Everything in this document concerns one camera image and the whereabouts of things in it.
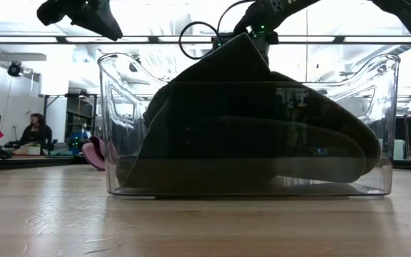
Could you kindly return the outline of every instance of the clear plastic bin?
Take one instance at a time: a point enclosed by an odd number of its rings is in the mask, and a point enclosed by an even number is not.
[[[307,88],[267,81],[172,83],[182,89],[169,101],[183,97],[190,107],[174,106],[165,114],[165,106],[158,104],[160,111],[149,117],[145,114],[149,103],[159,89],[168,92],[167,82],[151,77],[130,56],[103,56],[98,63],[108,192],[127,196],[388,194],[399,62],[397,56],[376,56],[347,81],[304,83]],[[203,97],[188,98],[193,87],[204,89]],[[246,89],[254,91],[253,98],[245,97]],[[264,97],[267,101],[261,104]],[[308,104],[318,108],[313,113],[302,111]]]

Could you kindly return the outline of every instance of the ceiling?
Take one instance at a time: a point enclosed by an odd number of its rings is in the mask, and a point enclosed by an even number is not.
[[[63,21],[44,26],[36,18],[43,0],[0,0],[0,36],[97,36]],[[191,21],[205,21],[216,26],[220,15],[235,0],[111,0],[111,10],[125,36],[179,35]],[[229,11],[220,31],[232,31],[248,4]],[[397,17],[379,10],[366,0],[322,0],[292,15],[276,30],[280,36],[409,36]],[[211,35],[204,26],[195,26],[190,35]],[[364,41],[375,39],[362,38]],[[207,50],[210,45],[187,45],[189,51]],[[194,64],[177,45],[10,45],[0,44],[3,54],[44,54],[47,60],[59,53],[70,62],[67,67],[70,86],[96,90],[96,58],[104,53],[137,54],[143,66],[155,77],[172,79]],[[281,44],[271,46],[270,67],[299,81],[341,81],[340,71],[356,72],[376,54],[397,53],[402,57],[400,94],[411,94],[411,48],[400,45],[315,45]],[[42,73],[45,61],[24,61],[24,66]]]

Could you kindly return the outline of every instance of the person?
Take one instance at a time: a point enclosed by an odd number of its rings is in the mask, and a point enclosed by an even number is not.
[[[52,132],[50,127],[45,124],[44,116],[32,114],[30,119],[30,124],[25,128],[20,138],[22,147],[13,152],[15,155],[27,154],[26,147],[28,146],[35,146],[37,144],[43,146],[46,143],[51,143]]]

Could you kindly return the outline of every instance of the white wall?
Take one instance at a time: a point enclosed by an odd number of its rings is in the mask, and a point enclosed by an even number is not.
[[[24,129],[29,125],[30,113],[44,111],[44,100],[38,97],[39,83],[31,83],[31,79],[14,79],[7,74],[5,68],[0,67],[0,115],[4,137],[0,144],[21,138]]]

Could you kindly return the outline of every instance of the wooden tabletop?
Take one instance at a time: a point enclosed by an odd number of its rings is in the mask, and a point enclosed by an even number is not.
[[[411,257],[411,171],[382,200],[131,201],[89,166],[0,171],[0,256]]]

